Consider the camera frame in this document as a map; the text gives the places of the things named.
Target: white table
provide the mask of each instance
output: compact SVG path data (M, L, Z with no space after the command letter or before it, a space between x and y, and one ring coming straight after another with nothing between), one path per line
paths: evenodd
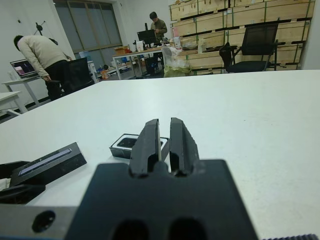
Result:
M21 93L21 91L0 92L0 105L14 101L17 107L20 109L20 112L22 114L26 113L28 110L26 109L25 105L21 102L21 99L18 96L19 93Z
M17 85L17 84L23 84L26 88L26 90L29 92L32 100L34 101L35 105L37 107L40 107L41 104L38 101L38 99L36 98L36 95L34 94L34 92L32 91L31 87L29 86L29 82L34 81L34 80L38 80L41 79L39 76L33 76L33 77L27 77L27 78L21 78L15 81L6 81L3 82L2 84L4 84L6 86L6 88L8 89L9 92L13 92L11 86L12 85Z
M170 118L178 117L201 159L227 161L261 239L320 235L319 76L300 70L103 81L0 124L0 159L32 161L77 142L87 164L29 205L78 206L97 165L120 162L109 150L117 138L139 134L155 118L169 137Z
M134 75L129 76L126 79L122 79L121 73L120 73L120 69L117 66L116 59L129 58L129 57L140 56L140 55L145 55L145 54L155 54L155 53L161 53L161 52L162 52L162 47L153 47L153 48L149 48L149 49L147 49L145 51L135 51L135 52L132 52L132 53L126 53L126 54L122 54L122 55L113 55L112 58L113 58L113 61L115 63L115 69L116 69L116 73L118 74L119 80L130 79L130 78L134 77ZM139 68L140 68L140 71L141 71L141 74L142 74L143 72L142 72L141 63L140 63L139 60L137 62L138 62L138 65L139 65ZM130 63L131 63L131 67L132 67L133 72L135 72L131 60L130 60Z

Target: stacked wooden crates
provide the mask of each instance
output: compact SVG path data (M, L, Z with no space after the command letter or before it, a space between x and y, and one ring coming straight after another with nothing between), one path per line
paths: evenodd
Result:
M229 42L242 45L246 27L278 23L276 39L277 70L298 69L315 0L191 0L170 6L172 24L181 44L198 43L205 39L207 48L216 48ZM222 73L224 64L219 51L185 54L179 58L190 62L197 75ZM268 56L242 56L240 61L266 60Z

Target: black mesh chair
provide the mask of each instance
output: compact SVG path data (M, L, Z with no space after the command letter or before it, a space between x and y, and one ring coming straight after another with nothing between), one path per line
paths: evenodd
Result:
M278 24L249 26L245 29L242 46L236 51L235 46L227 42L219 51L224 68L229 73L261 72L271 67L270 58L274 54L274 70L277 70L277 43L275 41ZM242 51L242 55L264 55L267 61L241 61L236 63L236 55Z
M89 72L87 58L68 61L64 65L65 94L70 94L95 84Z

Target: screw hole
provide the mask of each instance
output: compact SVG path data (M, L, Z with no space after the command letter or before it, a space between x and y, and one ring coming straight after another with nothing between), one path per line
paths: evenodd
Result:
M32 224L32 230L35 233L42 233L48 228L50 228L55 219L56 214L53 211L44 211L35 217Z

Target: window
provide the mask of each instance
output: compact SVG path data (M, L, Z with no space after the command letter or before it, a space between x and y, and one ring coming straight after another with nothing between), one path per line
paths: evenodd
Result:
M122 45L112 5L56 0L55 8L76 58L89 51L96 68L110 66L114 47Z

